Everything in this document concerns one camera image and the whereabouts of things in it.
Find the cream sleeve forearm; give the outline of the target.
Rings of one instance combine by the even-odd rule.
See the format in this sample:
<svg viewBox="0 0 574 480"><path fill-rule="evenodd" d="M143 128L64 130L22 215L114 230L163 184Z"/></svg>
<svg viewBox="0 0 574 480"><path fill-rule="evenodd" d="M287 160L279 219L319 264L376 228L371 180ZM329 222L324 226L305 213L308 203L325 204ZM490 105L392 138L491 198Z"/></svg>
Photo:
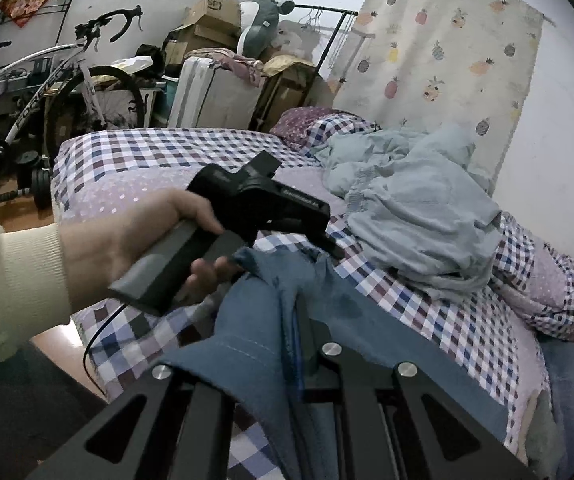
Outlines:
<svg viewBox="0 0 574 480"><path fill-rule="evenodd" d="M70 315L57 226L7 232L0 225L0 362Z"/></svg>

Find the person's left hand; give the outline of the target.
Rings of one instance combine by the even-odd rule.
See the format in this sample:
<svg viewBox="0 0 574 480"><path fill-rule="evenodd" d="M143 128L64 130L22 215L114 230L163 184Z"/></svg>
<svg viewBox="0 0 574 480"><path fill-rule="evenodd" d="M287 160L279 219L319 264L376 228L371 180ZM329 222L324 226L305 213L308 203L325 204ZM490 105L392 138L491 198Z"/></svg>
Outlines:
<svg viewBox="0 0 574 480"><path fill-rule="evenodd" d="M108 287L183 219L221 234L223 228L204 198L164 188L119 214L58 228L71 310L108 297Z"/></svg>

